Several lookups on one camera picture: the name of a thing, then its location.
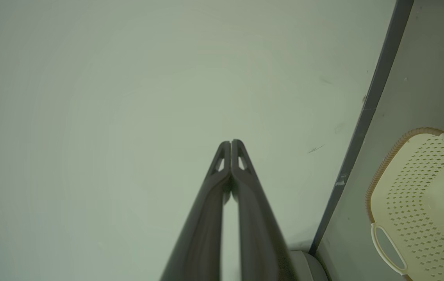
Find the plastic basket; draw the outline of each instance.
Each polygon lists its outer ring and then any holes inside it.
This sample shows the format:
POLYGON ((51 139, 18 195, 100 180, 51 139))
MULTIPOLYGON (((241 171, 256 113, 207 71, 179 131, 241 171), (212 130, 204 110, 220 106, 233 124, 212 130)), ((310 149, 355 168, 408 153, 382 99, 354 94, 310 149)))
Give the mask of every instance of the plastic basket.
POLYGON ((444 281, 444 132, 420 128, 399 139, 375 174, 366 203, 381 258, 407 279, 444 281), (377 228, 404 268, 381 249, 377 228))

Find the perforated holes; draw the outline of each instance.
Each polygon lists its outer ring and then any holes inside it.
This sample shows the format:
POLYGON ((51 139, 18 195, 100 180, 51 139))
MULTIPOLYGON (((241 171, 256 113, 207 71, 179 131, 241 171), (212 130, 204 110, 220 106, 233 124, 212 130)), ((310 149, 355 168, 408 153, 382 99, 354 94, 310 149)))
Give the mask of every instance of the perforated holes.
POLYGON ((423 200, 442 167, 444 143, 431 137, 404 165, 386 196, 387 213, 398 235, 433 280, 444 280, 444 236, 427 215, 423 200))

